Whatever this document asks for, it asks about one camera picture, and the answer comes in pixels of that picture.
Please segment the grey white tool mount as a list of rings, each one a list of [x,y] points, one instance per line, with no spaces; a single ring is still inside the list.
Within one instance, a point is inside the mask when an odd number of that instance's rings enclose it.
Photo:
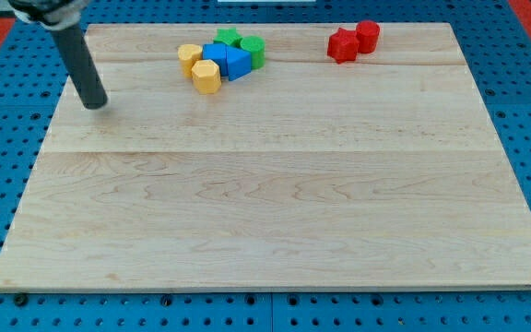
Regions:
[[[47,30],[64,30],[77,24],[91,0],[8,0],[22,22],[38,23]]]

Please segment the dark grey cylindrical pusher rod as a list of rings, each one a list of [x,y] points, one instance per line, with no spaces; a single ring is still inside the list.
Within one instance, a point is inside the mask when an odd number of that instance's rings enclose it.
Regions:
[[[103,107],[108,96],[79,24],[53,30],[51,35],[83,106],[90,110]]]

